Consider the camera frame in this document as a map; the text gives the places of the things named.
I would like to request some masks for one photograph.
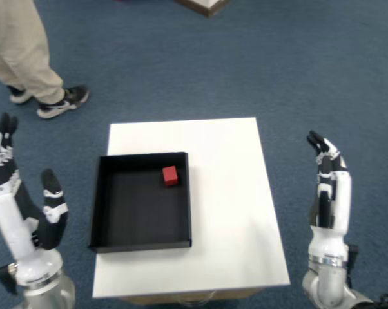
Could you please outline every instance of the black box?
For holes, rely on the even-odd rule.
[[[162,168],[175,165],[177,185]],[[89,247],[121,252],[191,246],[187,153],[100,157]]]

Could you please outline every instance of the blue carpet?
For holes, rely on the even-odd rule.
[[[310,129],[338,145],[353,176],[354,286],[373,299],[388,292],[388,0],[232,0],[212,20],[172,0],[37,2],[53,68],[92,96],[45,122],[33,102],[9,103],[0,85],[0,114],[20,118],[17,163],[38,205],[42,169],[64,186],[70,221],[59,250],[76,308],[140,308],[92,299],[93,179],[112,122],[258,118],[291,286],[206,308],[311,307],[301,287],[316,174]],[[16,303],[0,285],[0,308]]]

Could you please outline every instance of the shoe sole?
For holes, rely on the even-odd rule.
[[[65,113],[66,111],[75,110],[77,108],[80,108],[88,100],[89,96],[90,96],[90,91],[88,90],[86,92],[85,96],[80,101],[78,101],[78,102],[76,102],[76,103],[74,103],[72,105],[69,105],[66,108],[53,109],[52,111],[49,111],[49,112],[46,112],[46,113],[43,113],[40,109],[38,109],[37,110],[37,115],[39,117],[41,117],[42,119],[54,118],[56,116],[59,116],[59,115]]]
[[[24,103],[28,102],[31,98],[32,98],[32,95],[30,93],[27,93],[27,92],[24,93],[23,95],[18,96],[18,97],[16,97],[15,95],[9,96],[9,100],[15,104],[24,104]]]

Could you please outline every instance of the person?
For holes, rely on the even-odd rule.
[[[33,0],[0,0],[0,81],[10,100],[22,104],[35,97],[37,114],[53,118],[88,100],[86,86],[64,89],[49,64],[48,39]]]

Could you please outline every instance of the cable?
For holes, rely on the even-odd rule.
[[[375,302],[375,304],[377,305],[376,309],[388,309],[388,294],[387,293],[381,294],[380,302],[379,303]]]

